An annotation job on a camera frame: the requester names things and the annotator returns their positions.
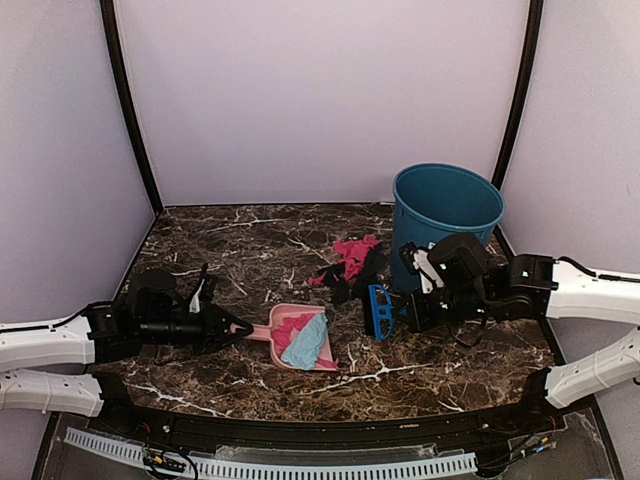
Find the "blue hand brush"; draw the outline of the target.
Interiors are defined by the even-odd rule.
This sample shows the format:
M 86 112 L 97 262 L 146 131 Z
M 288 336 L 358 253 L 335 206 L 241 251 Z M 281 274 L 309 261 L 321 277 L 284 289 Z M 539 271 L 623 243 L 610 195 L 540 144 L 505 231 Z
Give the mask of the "blue hand brush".
M 396 323 L 407 319 L 405 298 L 392 294 L 380 284 L 366 287 L 363 312 L 365 331 L 377 341 L 388 340 Z

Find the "right black frame post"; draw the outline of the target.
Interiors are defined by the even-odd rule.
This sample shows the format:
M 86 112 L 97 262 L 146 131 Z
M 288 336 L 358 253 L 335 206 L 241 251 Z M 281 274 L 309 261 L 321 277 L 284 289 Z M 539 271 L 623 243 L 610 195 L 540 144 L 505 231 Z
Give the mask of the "right black frame post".
M 514 93 L 496 165 L 491 178 L 491 183 L 498 190 L 501 190 L 505 184 L 505 179 L 521 125 L 537 53 L 543 11 L 543 0 L 531 0 L 529 2 L 523 47 Z

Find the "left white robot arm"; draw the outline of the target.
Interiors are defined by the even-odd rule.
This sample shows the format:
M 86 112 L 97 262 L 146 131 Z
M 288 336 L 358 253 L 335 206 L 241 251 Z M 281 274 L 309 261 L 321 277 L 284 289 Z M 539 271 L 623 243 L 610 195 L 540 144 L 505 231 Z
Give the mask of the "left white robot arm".
M 110 376 L 62 375 L 47 367 L 106 364 L 140 354 L 145 345 L 219 351 L 249 337 L 254 327 L 213 301 L 217 278 L 201 271 L 183 296 L 161 269 L 130 279 L 126 295 L 95 302 L 68 318 L 1 327 L 1 407 L 97 417 L 120 436 L 141 427 L 126 388 Z

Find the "blue plastic waste bin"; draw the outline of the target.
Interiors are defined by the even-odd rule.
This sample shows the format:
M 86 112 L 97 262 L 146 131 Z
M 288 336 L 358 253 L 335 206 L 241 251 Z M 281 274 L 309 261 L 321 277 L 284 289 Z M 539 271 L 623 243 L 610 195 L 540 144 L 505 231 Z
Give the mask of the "blue plastic waste bin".
M 455 234 L 471 232 L 488 245 L 505 212 L 501 192 L 480 175 L 461 167 L 427 163 L 400 171 L 393 183 L 394 210 L 390 255 L 395 291 L 420 287 L 399 250 L 408 242 L 428 247 Z

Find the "pink paper scrap front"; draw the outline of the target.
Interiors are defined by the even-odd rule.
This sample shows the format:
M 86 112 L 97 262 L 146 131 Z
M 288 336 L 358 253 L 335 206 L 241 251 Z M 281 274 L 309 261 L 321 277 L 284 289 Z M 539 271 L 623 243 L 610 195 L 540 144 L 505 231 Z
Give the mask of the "pink paper scrap front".
M 292 343 L 294 336 L 299 334 L 314 317 L 312 313 L 306 313 L 297 317 L 284 317 L 283 323 L 272 331 L 275 350 L 281 355 Z

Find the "left black frame post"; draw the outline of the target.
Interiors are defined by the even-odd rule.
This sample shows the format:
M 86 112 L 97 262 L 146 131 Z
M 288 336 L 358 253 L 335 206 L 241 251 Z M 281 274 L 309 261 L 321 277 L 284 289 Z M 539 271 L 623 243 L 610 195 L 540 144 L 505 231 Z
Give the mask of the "left black frame post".
M 147 199 L 155 216 L 161 214 L 164 205 L 155 181 L 151 163 L 145 148 L 131 87 L 127 76 L 124 52 L 116 18 L 116 4 L 112 0 L 99 1 L 102 25 L 111 64 L 112 75 L 129 142 Z

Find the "black frame post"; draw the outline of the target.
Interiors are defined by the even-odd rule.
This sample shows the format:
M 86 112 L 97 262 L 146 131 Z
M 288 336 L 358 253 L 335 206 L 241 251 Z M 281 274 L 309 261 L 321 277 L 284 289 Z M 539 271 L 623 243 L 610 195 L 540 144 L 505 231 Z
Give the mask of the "black frame post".
M 531 0 L 529 2 L 523 47 L 514 93 L 496 165 L 491 178 L 491 183 L 498 190 L 501 190 L 505 184 L 505 179 L 521 125 L 537 53 L 543 11 L 543 0 Z
M 129 142 L 147 199 L 155 216 L 161 214 L 164 205 L 155 181 L 151 163 L 145 148 L 131 87 L 127 76 L 124 52 L 116 18 L 116 4 L 112 0 L 99 1 L 102 25 L 111 64 L 112 75 Z

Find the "pink plastic dustpan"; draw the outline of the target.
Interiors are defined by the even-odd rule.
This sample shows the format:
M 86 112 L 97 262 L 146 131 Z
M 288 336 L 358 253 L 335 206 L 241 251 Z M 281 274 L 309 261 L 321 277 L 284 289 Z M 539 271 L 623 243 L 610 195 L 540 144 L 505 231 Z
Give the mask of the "pink plastic dustpan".
M 272 362 L 283 369 L 296 369 L 281 360 L 281 355 L 278 355 L 275 350 L 274 341 L 272 339 L 272 331 L 279 325 L 283 323 L 284 317 L 297 317 L 306 313 L 324 313 L 326 315 L 326 309 L 321 306 L 311 306 L 311 305 L 301 305 L 301 304 L 288 304 L 281 303 L 274 306 L 269 313 L 269 321 L 266 325 L 253 325 L 254 332 L 248 337 L 249 340 L 253 341 L 261 341 L 266 342 L 269 345 L 269 352 L 272 359 Z M 313 370 L 309 371 L 322 371 L 322 372 L 335 372 L 338 370 L 338 362 L 334 359 L 331 345 L 329 341 L 329 334 L 327 333 L 327 337 L 322 347 L 320 358 L 318 363 L 316 364 Z

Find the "pink paper scrap back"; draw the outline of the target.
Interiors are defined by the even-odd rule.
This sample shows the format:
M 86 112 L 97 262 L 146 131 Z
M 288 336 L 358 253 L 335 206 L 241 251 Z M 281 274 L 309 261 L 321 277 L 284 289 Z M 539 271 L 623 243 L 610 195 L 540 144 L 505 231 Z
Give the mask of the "pink paper scrap back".
M 380 241 L 372 235 L 365 235 L 360 240 L 338 240 L 333 244 L 333 250 L 340 259 L 318 271 L 315 277 L 308 279 L 308 285 L 331 287 L 341 282 L 349 282 L 356 278 L 363 270 L 367 256 Z

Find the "light blue paper scrap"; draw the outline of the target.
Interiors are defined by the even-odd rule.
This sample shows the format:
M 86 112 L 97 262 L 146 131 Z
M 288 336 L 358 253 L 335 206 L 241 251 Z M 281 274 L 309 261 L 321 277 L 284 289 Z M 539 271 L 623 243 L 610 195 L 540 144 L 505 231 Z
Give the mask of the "light blue paper scrap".
M 281 355 L 281 360 L 300 370 L 313 370 L 328 333 L 324 313 L 314 314 Z

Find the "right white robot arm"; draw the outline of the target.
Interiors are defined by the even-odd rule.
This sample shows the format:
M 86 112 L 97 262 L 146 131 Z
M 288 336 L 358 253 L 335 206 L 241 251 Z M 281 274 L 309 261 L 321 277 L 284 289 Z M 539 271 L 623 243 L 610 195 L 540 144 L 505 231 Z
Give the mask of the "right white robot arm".
M 409 273 L 421 281 L 408 297 L 407 322 L 420 332 L 468 320 L 595 319 L 632 329 L 616 342 L 574 362 L 530 374 L 510 424 L 534 432 L 572 403 L 639 379 L 639 277 L 591 270 L 563 256 L 520 254 L 496 266 L 471 233 L 451 235 L 424 249 L 399 250 Z

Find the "pink paper scrap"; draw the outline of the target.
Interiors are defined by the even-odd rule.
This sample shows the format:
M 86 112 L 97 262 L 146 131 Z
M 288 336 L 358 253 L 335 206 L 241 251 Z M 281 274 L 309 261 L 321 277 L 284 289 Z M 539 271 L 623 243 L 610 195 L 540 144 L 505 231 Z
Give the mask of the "pink paper scrap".
M 275 350 L 281 355 L 292 343 L 294 336 L 299 334 L 314 317 L 312 313 L 306 313 L 297 317 L 284 317 L 283 323 L 272 331 Z
M 333 250 L 340 259 L 318 271 L 315 277 L 308 279 L 308 285 L 331 287 L 341 282 L 349 282 L 356 278 L 363 270 L 367 256 L 380 241 L 372 235 L 365 235 L 360 240 L 338 240 L 333 244 Z

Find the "black table front rail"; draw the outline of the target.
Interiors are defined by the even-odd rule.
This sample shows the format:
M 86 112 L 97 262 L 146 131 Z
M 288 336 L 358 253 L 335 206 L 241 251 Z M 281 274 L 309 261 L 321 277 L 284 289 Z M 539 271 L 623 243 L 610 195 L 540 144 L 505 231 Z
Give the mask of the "black table front rail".
M 364 422 L 274 422 L 171 413 L 134 404 L 114 373 L 97 372 L 103 406 L 93 423 L 174 448 L 221 446 L 349 450 L 434 444 L 444 449 L 491 448 L 521 435 L 550 431 L 563 421 L 549 407 L 521 401 L 484 410 Z

